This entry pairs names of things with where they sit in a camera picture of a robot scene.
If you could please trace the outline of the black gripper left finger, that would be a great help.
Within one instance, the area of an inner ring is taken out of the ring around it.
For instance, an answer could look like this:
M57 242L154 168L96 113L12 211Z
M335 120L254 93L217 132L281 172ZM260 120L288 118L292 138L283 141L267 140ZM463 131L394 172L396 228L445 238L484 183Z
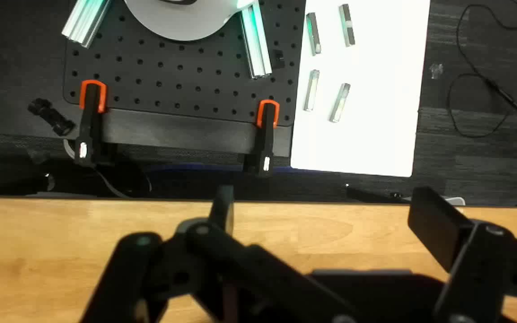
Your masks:
M80 323L161 323L168 303L192 296L215 323L355 323L355 308L263 247L231 236L233 190L204 217L122 236Z

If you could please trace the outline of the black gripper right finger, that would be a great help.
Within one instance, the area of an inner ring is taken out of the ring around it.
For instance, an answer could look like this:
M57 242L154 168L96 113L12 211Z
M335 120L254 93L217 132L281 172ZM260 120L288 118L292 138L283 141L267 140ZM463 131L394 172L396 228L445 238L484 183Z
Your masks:
M517 297L517 236L468 219L427 186L412 190L407 226L448 272L434 321L500 323L504 297Z

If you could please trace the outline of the grey round robot base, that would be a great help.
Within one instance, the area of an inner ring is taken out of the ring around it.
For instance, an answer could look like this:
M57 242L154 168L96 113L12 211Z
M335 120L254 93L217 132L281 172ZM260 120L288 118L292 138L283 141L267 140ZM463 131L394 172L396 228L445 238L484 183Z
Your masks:
M123 0L147 30L172 41L197 41L220 30L254 0Z

